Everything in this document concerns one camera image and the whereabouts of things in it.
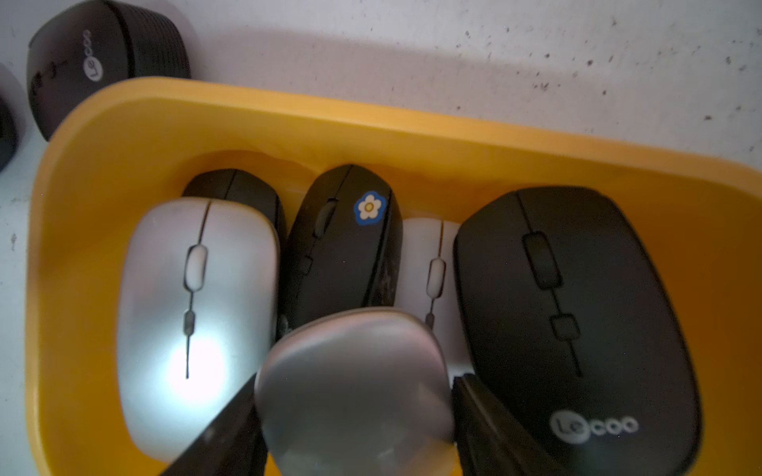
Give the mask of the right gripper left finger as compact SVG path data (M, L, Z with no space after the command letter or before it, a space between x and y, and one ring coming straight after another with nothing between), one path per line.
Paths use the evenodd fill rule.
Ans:
M162 475L265 474L268 448L255 406L254 374Z

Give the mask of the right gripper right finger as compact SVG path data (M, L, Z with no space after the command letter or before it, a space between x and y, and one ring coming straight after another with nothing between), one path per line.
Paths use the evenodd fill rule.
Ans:
M452 408L454 439L464 475L566 473L566 468L532 438L478 376L464 374L454 379Z

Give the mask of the silver mouse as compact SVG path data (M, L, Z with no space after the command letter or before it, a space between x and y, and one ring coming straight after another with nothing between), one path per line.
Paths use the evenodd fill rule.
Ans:
M448 475L454 411L432 331L392 307L303 325L255 382L264 440L283 475Z
M178 198L137 225L123 267L117 374L129 436L176 460L273 345L280 241L253 207Z

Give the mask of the silver mouse front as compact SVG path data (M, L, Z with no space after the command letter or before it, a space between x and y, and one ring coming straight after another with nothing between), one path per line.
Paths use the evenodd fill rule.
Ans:
M129 436L176 460L273 345L280 241L253 207L178 198L137 225L123 267L117 374Z

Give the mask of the white mouse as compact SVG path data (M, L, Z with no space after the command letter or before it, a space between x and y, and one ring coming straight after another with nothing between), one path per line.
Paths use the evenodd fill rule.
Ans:
M454 240L459 229L458 223L434 218L403 221L395 301L395 307L433 331L450 379L473 371L456 291Z

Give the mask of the black flower sticker mouse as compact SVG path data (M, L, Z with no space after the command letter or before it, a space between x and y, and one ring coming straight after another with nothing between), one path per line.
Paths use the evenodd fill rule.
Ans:
M281 255L277 338L334 313L394 305L402 243L383 178L358 165L317 177Z

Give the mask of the black slim mouse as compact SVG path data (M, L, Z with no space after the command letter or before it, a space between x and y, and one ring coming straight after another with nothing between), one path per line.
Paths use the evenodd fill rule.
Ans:
M255 208L274 226L284 247L287 222L282 200L276 190L260 178L237 169L210 171L193 178L185 187L183 198L214 198Z

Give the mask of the black Lecoo mouse front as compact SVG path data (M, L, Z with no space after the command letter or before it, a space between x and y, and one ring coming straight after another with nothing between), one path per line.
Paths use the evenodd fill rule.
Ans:
M28 100L45 140L73 109L109 85L135 77L190 76L176 25L121 1L77 3L42 26L28 47Z

